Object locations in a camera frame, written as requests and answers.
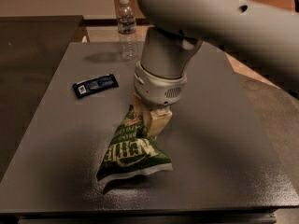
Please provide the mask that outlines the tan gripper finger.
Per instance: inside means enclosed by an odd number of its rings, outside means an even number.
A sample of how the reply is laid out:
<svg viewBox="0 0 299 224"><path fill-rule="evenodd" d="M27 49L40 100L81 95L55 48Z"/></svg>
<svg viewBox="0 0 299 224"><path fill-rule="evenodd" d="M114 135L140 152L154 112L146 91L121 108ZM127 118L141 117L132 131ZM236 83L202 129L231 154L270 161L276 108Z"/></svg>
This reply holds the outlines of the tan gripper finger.
<svg viewBox="0 0 299 224"><path fill-rule="evenodd" d="M141 117L143 115L143 104L136 93L133 95L133 108L137 117Z"/></svg>
<svg viewBox="0 0 299 224"><path fill-rule="evenodd" d="M143 112L144 136L147 138L157 136L165 128L171 118L172 111L169 106L154 110L146 109Z"/></svg>

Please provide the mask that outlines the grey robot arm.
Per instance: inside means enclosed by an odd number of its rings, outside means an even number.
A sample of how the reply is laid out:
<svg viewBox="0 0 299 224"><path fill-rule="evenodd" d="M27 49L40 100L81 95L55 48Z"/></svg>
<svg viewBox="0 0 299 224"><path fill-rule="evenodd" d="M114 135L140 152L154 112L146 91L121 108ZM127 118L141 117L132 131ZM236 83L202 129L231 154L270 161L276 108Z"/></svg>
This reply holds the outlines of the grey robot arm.
<svg viewBox="0 0 299 224"><path fill-rule="evenodd" d="M299 13L251 0L137 0L151 26L134 73L135 113L146 137L172 117L187 66L207 42L299 94Z"/></svg>

